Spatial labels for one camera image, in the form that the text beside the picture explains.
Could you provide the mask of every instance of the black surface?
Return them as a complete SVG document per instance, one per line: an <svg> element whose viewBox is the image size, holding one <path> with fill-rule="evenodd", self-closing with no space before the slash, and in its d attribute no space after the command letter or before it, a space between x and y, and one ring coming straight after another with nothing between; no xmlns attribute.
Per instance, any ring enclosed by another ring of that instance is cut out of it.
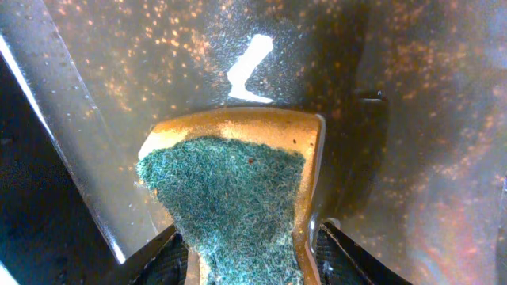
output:
<svg viewBox="0 0 507 285"><path fill-rule="evenodd" d="M99 283L114 257L2 60L0 139L2 263L19 284Z"/></svg>

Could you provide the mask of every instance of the green scouring pad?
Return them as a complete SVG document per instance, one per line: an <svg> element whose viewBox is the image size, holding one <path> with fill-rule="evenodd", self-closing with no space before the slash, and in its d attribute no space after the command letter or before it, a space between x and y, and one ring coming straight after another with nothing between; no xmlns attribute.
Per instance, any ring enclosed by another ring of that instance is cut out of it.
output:
<svg viewBox="0 0 507 285"><path fill-rule="evenodd" d="M302 284L292 243L305 159L201 137L154 150L137 172L210 267L208 283Z"/></svg>

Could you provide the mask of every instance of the sponge edge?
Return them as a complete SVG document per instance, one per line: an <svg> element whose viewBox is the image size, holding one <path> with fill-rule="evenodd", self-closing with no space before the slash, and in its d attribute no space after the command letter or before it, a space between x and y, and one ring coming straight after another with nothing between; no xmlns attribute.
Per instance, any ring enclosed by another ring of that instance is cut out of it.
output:
<svg viewBox="0 0 507 285"><path fill-rule="evenodd" d="M202 137L137 170L210 267L208 283L302 284L291 232L303 166L302 154Z"/></svg>
<svg viewBox="0 0 507 285"><path fill-rule="evenodd" d="M277 108L223 108L182 116L157 124L139 151L139 160L153 150L176 143L216 136L242 142L266 144L274 149L298 152L305 158L302 179L295 199L292 232L299 267L306 285L320 284L310 251L311 197L318 178L326 129L321 116Z"/></svg>

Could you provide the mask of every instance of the glass surface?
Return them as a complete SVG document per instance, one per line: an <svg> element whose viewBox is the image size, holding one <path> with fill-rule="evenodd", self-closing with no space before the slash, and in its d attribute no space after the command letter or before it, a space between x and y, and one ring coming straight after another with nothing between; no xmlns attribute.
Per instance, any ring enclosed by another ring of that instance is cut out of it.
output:
<svg viewBox="0 0 507 285"><path fill-rule="evenodd" d="M0 0L0 16L2 54L120 262L171 223L135 185L151 128L247 105L325 117L315 218L402 277L507 269L505 2Z"/></svg>

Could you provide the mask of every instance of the scrubbing sponge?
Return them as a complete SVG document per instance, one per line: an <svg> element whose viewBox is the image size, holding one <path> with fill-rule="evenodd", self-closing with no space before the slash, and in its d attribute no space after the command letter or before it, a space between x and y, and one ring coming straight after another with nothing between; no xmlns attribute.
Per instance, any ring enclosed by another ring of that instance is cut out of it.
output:
<svg viewBox="0 0 507 285"><path fill-rule="evenodd" d="M201 137L154 150L137 171L206 261L208 283L301 284L291 232L304 158Z"/></svg>

